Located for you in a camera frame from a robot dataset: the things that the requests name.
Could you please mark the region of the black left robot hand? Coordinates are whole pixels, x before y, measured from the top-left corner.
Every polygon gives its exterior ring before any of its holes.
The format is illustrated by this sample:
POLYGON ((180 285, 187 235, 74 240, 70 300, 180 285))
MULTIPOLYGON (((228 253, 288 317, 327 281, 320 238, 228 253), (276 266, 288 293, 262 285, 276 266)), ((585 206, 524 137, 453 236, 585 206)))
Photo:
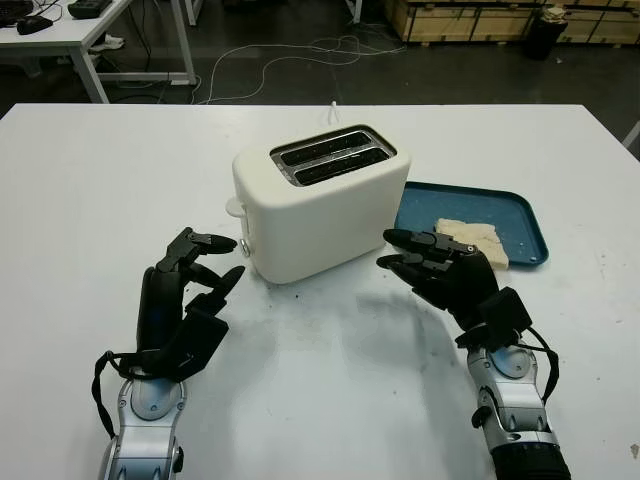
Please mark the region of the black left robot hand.
POLYGON ((210 289, 204 305, 219 305, 244 272, 242 266, 219 275, 201 265, 204 255, 228 254, 237 242, 231 238, 201 234, 184 228, 167 246, 164 257, 143 275, 137 323, 137 350, 159 350, 175 335, 183 319, 185 287, 195 283, 210 289))

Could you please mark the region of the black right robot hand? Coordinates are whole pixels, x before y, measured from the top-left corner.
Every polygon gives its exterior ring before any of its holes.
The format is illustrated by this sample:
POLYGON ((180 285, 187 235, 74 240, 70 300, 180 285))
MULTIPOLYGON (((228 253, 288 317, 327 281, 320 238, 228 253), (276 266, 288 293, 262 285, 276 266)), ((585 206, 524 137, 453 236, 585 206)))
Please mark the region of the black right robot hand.
POLYGON ((480 323, 477 307, 499 291, 492 267, 475 246, 437 232, 387 229, 383 238, 399 252, 378 258, 430 305, 449 312, 468 331, 480 323))

